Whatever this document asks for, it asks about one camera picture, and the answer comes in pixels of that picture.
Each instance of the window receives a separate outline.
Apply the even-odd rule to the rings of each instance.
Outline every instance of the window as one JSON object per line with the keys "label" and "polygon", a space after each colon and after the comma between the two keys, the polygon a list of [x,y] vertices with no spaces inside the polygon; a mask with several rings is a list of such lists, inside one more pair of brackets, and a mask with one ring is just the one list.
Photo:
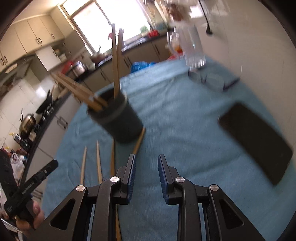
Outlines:
{"label": "window", "polygon": [[150,25],[137,2],[138,0],[67,0],[62,5],[77,30],[85,37],[93,52],[102,53],[112,48],[108,39],[115,23],[116,32],[124,29],[126,41],[141,33],[141,27]]}

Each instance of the blue gripper pad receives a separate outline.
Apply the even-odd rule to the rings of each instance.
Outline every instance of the blue gripper pad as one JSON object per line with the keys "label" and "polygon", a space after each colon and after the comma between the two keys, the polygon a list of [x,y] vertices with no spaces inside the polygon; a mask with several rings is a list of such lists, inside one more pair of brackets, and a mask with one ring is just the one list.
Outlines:
{"label": "blue gripper pad", "polygon": [[163,169],[163,164],[161,162],[160,157],[158,157],[158,173],[161,183],[161,190],[163,192],[163,199],[165,200],[165,203],[168,203],[168,182],[165,177],[165,171]]}
{"label": "blue gripper pad", "polygon": [[128,202],[130,203],[131,198],[133,196],[133,185],[135,183],[135,175],[136,175],[136,157],[134,158],[134,161],[131,165],[131,174],[130,178],[128,180]]}

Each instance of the tiled wall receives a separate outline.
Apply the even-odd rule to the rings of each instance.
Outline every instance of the tiled wall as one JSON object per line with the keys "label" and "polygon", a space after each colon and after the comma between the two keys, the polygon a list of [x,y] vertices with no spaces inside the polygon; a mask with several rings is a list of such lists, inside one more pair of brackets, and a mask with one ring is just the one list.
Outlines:
{"label": "tiled wall", "polygon": [[0,148],[4,142],[14,150],[19,148],[9,133],[18,133],[21,110],[23,109],[24,116],[28,113],[35,113],[45,100],[47,91],[51,90],[53,85],[54,82],[50,77],[40,82],[29,69],[26,77],[17,82],[0,99]]}

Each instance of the electrical cord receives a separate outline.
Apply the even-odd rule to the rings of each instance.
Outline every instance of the electrical cord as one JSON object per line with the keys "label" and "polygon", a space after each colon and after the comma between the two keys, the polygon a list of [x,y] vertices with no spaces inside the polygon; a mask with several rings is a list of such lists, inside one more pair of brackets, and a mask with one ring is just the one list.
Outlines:
{"label": "electrical cord", "polygon": [[199,3],[200,3],[200,7],[202,8],[202,12],[203,12],[203,14],[204,14],[204,16],[205,16],[205,19],[206,19],[206,21],[207,21],[207,29],[206,29],[205,32],[206,32],[208,35],[212,35],[213,32],[212,32],[211,29],[210,29],[209,21],[208,21],[208,19],[207,19],[207,16],[206,16],[206,14],[205,14],[205,11],[204,11],[204,9],[203,9],[203,7],[202,7],[202,4],[201,4],[200,0],[198,0],[198,1],[199,1]]}

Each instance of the black cup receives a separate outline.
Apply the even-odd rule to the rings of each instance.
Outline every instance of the black cup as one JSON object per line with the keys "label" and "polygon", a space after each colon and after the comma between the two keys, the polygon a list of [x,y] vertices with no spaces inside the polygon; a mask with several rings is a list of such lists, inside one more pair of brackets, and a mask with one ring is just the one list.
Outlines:
{"label": "black cup", "polygon": [[87,109],[89,116],[100,124],[115,141],[128,143],[136,139],[142,129],[142,121],[130,106],[126,95],[119,93],[114,99],[114,89],[100,95],[108,102],[108,106],[100,111]]}

